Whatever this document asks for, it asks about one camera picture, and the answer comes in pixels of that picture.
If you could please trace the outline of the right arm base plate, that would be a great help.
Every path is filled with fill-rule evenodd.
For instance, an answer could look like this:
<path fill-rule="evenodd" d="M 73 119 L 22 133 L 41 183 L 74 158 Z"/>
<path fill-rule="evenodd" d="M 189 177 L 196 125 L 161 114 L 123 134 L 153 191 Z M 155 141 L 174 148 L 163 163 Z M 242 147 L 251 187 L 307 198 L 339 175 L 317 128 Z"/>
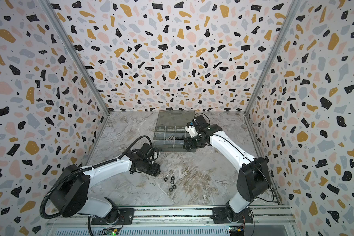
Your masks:
<path fill-rule="evenodd" d="M 250 208 L 245 208 L 241 212 L 235 213 L 230 207 L 214 207 L 212 209 L 212 215 L 210 216 L 210 218 L 215 224 L 253 223 L 253 215 L 250 211 Z"/>

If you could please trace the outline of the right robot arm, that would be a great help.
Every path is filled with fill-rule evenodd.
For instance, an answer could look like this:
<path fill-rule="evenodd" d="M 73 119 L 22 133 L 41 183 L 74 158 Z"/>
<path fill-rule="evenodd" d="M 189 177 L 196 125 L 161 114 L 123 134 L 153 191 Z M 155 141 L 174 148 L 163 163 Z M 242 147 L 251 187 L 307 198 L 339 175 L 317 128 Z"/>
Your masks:
<path fill-rule="evenodd" d="M 207 123 L 203 115 L 193 118 L 186 124 L 185 130 L 188 133 L 183 145 L 186 151 L 193 152 L 212 146 L 238 171 L 237 193 L 226 203 L 225 208 L 225 217 L 230 222 L 238 222 L 242 219 L 242 212 L 271 187 L 265 159 L 247 153 L 232 141 L 220 126 Z"/>

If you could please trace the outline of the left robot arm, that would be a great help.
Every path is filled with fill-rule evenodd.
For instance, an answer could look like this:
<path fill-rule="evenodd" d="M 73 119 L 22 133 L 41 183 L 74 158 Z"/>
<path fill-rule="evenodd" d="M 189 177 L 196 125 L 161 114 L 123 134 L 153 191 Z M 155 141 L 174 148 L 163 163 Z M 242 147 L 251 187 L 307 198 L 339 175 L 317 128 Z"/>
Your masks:
<path fill-rule="evenodd" d="M 76 214 L 95 216 L 105 224 L 115 224 L 120 219 L 119 207 L 108 197 L 104 200 L 88 196 L 94 185 L 125 172 L 143 173 L 156 177 L 161 172 L 155 163 L 159 149 L 144 143 L 140 149 L 127 150 L 121 156 L 92 166 L 68 166 L 46 194 L 40 208 L 45 219 Z"/>

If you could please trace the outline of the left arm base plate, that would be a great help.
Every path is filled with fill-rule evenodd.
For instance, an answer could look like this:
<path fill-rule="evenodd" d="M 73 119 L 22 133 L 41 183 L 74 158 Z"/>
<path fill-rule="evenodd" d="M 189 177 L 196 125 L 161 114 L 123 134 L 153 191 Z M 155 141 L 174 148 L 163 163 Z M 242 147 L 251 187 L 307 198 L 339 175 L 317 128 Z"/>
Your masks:
<path fill-rule="evenodd" d="M 133 208 L 119 208 L 111 210 L 109 214 L 103 218 L 94 218 L 91 221 L 91 224 L 105 226 L 131 225 L 134 217 L 134 212 L 135 209 Z"/>

